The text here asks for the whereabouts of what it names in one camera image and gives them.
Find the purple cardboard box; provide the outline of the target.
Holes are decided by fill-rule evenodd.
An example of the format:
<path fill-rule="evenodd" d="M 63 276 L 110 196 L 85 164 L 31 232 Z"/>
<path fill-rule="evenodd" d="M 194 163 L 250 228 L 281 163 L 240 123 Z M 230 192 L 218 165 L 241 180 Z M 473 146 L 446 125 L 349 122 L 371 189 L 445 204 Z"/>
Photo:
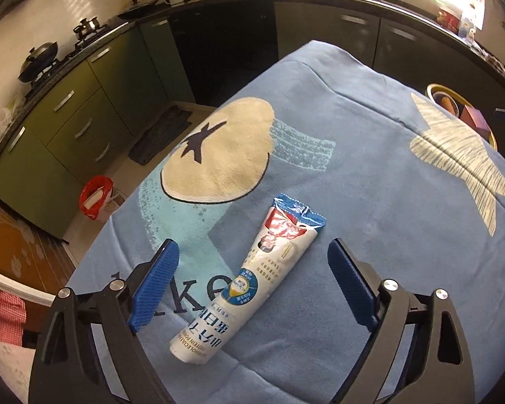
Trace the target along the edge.
<path fill-rule="evenodd" d="M 477 132 L 483 139 L 487 141 L 490 140 L 492 130 L 479 109 L 465 105 L 460 114 L 460 119 L 471 129 Z"/>

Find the orange foam net sleeve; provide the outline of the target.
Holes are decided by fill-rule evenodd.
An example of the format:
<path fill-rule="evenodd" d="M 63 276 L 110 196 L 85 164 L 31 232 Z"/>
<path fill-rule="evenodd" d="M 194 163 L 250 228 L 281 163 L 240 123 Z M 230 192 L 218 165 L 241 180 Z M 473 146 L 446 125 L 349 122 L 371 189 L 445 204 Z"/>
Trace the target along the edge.
<path fill-rule="evenodd" d="M 460 115 L 458 105 L 451 97 L 442 96 L 440 99 L 440 105 L 455 117 L 458 117 Z"/>

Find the white tube package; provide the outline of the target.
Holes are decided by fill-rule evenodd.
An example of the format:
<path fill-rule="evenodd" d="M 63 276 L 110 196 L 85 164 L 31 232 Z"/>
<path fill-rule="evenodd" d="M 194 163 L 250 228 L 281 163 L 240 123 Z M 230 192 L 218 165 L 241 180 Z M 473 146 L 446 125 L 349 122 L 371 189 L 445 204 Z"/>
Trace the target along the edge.
<path fill-rule="evenodd" d="M 169 343 L 178 360 L 206 364 L 294 268 L 327 220 L 285 194 L 272 205 L 238 274 Z"/>

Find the yellow rimmed trash bin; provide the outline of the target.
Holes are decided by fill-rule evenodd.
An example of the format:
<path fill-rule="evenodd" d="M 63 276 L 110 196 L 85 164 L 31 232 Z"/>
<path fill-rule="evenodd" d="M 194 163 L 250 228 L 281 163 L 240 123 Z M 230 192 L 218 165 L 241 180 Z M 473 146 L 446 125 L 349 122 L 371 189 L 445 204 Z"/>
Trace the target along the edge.
<path fill-rule="evenodd" d="M 472 128 L 493 149 L 498 149 L 495 134 L 488 125 L 484 115 L 479 109 L 469 103 L 467 99 L 454 90 L 440 84 L 429 84 L 426 87 L 426 96 Z"/>

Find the red floor bin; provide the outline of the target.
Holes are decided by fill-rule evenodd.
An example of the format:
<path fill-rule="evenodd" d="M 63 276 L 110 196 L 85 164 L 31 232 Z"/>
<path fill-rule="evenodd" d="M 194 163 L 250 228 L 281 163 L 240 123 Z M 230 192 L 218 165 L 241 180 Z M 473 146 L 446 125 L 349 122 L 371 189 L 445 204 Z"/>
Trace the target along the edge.
<path fill-rule="evenodd" d="M 114 183 L 106 176 L 93 177 L 79 196 L 79 209 L 88 219 L 95 221 L 112 196 Z"/>

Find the blue patterned tablecloth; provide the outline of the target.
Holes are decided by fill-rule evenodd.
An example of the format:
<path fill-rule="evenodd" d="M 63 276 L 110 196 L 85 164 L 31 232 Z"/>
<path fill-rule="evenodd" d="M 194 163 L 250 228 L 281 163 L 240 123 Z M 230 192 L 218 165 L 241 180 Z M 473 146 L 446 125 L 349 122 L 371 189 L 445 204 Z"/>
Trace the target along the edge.
<path fill-rule="evenodd" d="M 476 399 L 505 373 L 505 158 L 422 94 L 312 41 L 146 176 L 74 271 L 96 292 L 166 239 L 143 349 L 179 403 L 326 403 L 368 339 L 329 268 L 342 240 L 409 292 L 446 290 Z"/>

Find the purple checked apron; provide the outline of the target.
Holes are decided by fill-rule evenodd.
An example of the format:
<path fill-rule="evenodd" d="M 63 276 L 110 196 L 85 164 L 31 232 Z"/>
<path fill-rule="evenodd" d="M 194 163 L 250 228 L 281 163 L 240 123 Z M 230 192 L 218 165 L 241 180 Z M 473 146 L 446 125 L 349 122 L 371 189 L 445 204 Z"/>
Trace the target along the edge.
<path fill-rule="evenodd" d="M 23 300 L 0 290 L 0 342 L 20 346 L 26 318 Z"/>

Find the green lower cabinets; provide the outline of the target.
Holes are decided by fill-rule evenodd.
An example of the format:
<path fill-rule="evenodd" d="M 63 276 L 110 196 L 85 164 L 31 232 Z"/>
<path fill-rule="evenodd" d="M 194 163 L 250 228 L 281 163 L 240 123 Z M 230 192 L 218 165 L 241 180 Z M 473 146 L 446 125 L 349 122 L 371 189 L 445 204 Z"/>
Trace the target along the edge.
<path fill-rule="evenodd" d="M 200 0 L 120 15 L 29 97 L 0 142 L 0 202 L 62 237 L 82 186 L 171 103 L 216 107 L 310 40 L 485 115 L 505 156 L 505 79 L 430 20 L 373 0 Z"/>

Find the dark floor mat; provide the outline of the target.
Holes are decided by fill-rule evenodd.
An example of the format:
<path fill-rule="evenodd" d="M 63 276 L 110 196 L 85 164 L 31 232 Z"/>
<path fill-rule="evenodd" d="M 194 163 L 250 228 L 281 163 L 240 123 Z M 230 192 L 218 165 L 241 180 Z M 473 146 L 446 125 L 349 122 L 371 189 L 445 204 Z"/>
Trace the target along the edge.
<path fill-rule="evenodd" d="M 147 165 L 191 126 L 190 117 L 190 111 L 177 106 L 170 107 L 143 133 L 128 153 L 128 158 L 139 165 Z"/>

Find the black wok with lid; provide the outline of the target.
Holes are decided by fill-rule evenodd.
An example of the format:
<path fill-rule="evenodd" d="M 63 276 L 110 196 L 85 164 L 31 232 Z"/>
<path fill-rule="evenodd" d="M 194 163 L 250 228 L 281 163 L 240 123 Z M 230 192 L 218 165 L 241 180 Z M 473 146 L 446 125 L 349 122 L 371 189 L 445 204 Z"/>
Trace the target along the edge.
<path fill-rule="evenodd" d="M 58 43 L 56 41 L 45 42 L 41 46 L 33 47 L 21 66 L 18 80 L 22 83 L 36 80 L 46 68 L 59 62 L 57 54 Z"/>

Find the small steel pot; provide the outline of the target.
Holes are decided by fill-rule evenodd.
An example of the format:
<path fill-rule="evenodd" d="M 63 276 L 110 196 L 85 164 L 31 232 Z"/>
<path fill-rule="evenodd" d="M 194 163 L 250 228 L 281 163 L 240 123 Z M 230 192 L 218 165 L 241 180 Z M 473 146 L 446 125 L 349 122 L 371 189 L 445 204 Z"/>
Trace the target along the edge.
<path fill-rule="evenodd" d="M 83 18 L 73 29 L 73 33 L 78 41 L 83 41 L 93 33 L 96 33 L 101 27 L 97 17 L 87 19 Z"/>

